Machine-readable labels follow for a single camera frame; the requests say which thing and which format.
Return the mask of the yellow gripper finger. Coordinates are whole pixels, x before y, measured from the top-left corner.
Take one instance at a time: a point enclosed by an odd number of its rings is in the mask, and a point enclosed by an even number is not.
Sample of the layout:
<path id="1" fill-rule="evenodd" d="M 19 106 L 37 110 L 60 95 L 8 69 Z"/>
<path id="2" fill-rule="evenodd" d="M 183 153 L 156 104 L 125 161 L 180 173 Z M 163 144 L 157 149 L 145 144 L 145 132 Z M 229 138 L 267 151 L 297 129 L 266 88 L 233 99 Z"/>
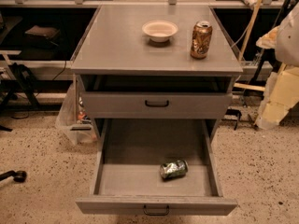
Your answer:
<path id="1" fill-rule="evenodd" d="M 256 46 L 262 49 L 274 49 L 277 43 L 278 27 L 273 28 L 267 34 L 261 36 Z"/>
<path id="2" fill-rule="evenodd" d="M 255 124 L 260 129 L 272 129 L 299 103 L 299 67 L 281 65 L 278 73 L 267 79 L 264 98 Z"/>

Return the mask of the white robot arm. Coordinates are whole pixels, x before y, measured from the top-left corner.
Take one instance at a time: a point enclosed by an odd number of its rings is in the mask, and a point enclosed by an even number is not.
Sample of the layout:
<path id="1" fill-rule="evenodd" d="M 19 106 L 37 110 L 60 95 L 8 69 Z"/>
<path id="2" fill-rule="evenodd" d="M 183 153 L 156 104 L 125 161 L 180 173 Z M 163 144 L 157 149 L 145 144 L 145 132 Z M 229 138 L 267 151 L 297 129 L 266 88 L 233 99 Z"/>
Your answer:
<path id="1" fill-rule="evenodd" d="M 279 26 L 260 37 L 256 45 L 274 49 L 281 62 L 277 73 L 266 81 L 264 98 L 258 109 L 255 124 L 261 129 L 272 129 L 299 103 L 299 4 Z"/>

